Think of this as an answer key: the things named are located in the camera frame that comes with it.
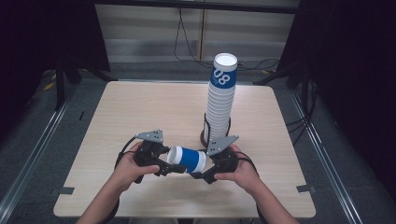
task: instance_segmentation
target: blue label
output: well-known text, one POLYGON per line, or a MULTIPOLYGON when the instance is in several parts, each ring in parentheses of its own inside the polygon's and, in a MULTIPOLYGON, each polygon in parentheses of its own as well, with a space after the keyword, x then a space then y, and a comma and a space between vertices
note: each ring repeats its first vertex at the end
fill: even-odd
POLYGON ((181 160, 179 164, 185 165, 187 167, 186 173, 191 173, 192 171, 194 171, 198 165, 198 161, 198 151, 183 147, 183 154, 181 155, 181 160))
POLYGON ((236 69, 230 72, 223 72, 213 66, 210 82, 217 88, 230 89, 236 82, 236 69))

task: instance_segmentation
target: hand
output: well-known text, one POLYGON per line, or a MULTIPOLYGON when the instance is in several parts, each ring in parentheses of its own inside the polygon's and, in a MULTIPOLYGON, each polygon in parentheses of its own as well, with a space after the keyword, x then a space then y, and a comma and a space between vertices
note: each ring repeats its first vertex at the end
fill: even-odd
MULTIPOLYGON (((232 151, 241 152, 236 145, 230 145, 232 151)), ((235 153, 238 158, 245 158, 241 153, 235 153)), ((239 161, 238 167, 233 173, 215 174, 217 180, 231 180, 239 187, 251 194, 255 187, 262 184, 262 181, 254 170, 253 166, 247 161, 239 161)))
POLYGON ((154 174, 160 171, 158 165, 138 166, 134 162, 134 154, 142 142, 134 144, 122 157, 109 181, 122 191, 127 190, 131 184, 141 175, 154 174))

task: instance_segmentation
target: gray floor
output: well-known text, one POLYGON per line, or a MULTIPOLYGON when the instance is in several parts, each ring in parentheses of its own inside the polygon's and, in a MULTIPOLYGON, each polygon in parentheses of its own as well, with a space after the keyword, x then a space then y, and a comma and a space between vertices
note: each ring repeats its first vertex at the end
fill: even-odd
MULTIPOLYGON (((125 79, 208 81, 210 69, 194 62, 177 63, 113 63, 111 76, 125 79)), ((238 84, 249 84, 265 77, 261 71, 239 71, 238 84)), ((26 108, 18 126, 0 145, 0 195, 2 198, 28 160, 40 135, 53 114, 56 91, 42 91, 42 85, 26 108)), ((299 119, 299 114, 286 89, 286 78, 269 84, 276 94, 285 123, 299 119)), ((79 145, 88 129, 95 108, 106 83, 83 72, 82 82, 65 110, 63 118, 51 137, 39 163, 34 169, 23 194, 9 217, 8 223, 74 223, 75 218, 53 215, 57 197, 50 195, 53 189, 63 186, 68 171, 77 155, 79 145)), ((320 97, 312 119, 323 145, 332 160, 348 194, 361 217, 362 223, 396 223, 396 207, 371 169, 348 143, 341 130, 334 125, 331 114, 320 97)), ((300 131, 290 134, 291 141, 300 131)), ((295 145, 295 150, 308 185, 315 187, 312 194, 317 214, 313 218, 299 219, 301 223, 351 223, 335 194, 323 164, 306 133, 295 145)), ((111 223, 128 223, 130 220, 115 218, 111 223)), ((135 219, 132 223, 165 223, 159 219, 135 219)), ((197 220, 196 223, 248 223, 249 220, 197 220)))

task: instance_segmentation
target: stack of cups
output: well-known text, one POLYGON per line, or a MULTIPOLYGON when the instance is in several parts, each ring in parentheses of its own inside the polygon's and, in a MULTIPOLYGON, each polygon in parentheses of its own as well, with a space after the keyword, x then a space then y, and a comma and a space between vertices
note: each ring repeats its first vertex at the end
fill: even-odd
POLYGON ((229 129, 233 96, 235 94, 237 59, 229 53, 221 53, 215 57, 209 81, 207 110, 204 127, 204 141, 226 136, 229 129))

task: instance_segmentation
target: wooden table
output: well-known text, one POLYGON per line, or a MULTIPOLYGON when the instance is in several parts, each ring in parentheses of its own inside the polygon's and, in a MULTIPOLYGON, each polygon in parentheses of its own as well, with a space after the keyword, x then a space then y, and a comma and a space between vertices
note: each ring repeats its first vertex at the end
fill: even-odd
MULTIPOLYGON (((92 118, 64 183, 58 217, 81 216, 111 175, 118 153, 136 133, 163 129, 164 146, 204 148, 207 84, 110 82, 92 118)), ((269 87, 236 86, 230 135, 253 159, 261 179, 295 217, 316 213, 274 92, 269 87)), ((206 168, 211 167, 208 160, 206 168)), ((145 175, 120 198, 116 217, 256 217, 252 198, 234 182, 212 185, 187 174, 145 175)))

